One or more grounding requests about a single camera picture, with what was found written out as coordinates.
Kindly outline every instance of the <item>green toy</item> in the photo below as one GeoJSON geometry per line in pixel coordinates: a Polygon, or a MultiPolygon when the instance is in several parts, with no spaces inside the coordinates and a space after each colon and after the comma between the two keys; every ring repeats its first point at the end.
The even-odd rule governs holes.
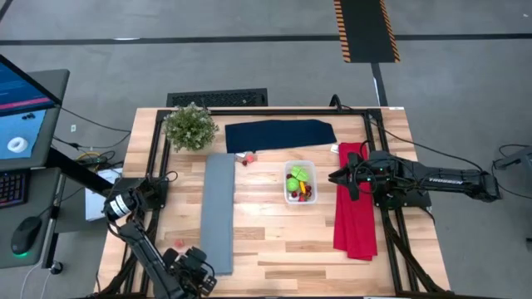
{"type": "Polygon", "coordinates": [[[286,181],[286,189],[290,192],[298,191],[299,188],[299,181],[295,178],[287,179],[286,181]]]}
{"type": "Polygon", "coordinates": [[[302,169],[299,166],[293,166],[292,167],[292,176],[302,182],[308,181],[308,174],[305,171],[305,169],[302,169]]]}

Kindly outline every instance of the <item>computer mouse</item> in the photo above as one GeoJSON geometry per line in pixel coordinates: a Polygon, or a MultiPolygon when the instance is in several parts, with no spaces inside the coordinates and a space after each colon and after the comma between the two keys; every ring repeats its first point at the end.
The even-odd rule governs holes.
{"type": "Polygon", "coordinates": [[[42,220],[39,217],[28,217],[18,225],[11,237],[11,250],[15,254],[28,252],[39,234],[42,220]]]}

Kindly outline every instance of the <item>gray towel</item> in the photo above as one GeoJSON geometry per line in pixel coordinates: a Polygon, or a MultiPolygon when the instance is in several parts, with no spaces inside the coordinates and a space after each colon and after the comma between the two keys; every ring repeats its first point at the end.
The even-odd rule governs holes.
{"type": "Polygon", "coordinates": [[[234,154],[211,154],[205,165],[201,249],[216,274],[233,273],[234,154]]]}

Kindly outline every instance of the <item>dark blue towel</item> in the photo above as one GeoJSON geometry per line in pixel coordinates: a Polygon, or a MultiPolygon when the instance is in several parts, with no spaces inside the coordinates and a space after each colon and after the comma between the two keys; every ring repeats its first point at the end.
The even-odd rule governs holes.
{"type": "Polygon", "coordinates": [[[336,143],[333,127],[320,120],[264,120],[225,126],[228,153],[336,143]]]}

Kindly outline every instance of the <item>clear plastic bin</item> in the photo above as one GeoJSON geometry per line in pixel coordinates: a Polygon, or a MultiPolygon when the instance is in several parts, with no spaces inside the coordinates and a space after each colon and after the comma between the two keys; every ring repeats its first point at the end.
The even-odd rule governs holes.
{"type": "Polygon", "coordinates": [[[313,203],[316,203],[316,201],[318,200],[318,185],[316,184],[317,180],[316,180],[316,167],[314,166],[314,163],[312,161],[307,161],[307,160],[292,160],[292,161],[288,161],[286,162],[286,164],[284,164],[284,177],[283,177],[283,181],[284,181],[284,199],[286,200],[286,202],[288,204],[313,204],[313,203]],[[308,182],[306,182],[306,185],[312,187],[312,195],[310,196],[310,200],[308,201],[304,201],[304,202],[299,202],[299,197],[297,197],[296,199],[292,199],[292,197],[290,196],[290,192],[286,189],[286,175],[287,174],[290,174],[291,171],[292,171],[292,167],[293,166],[299,166],[303,169],[305,169],[305,171],[307,171],[307,174],[308,174],[308,182]]]}

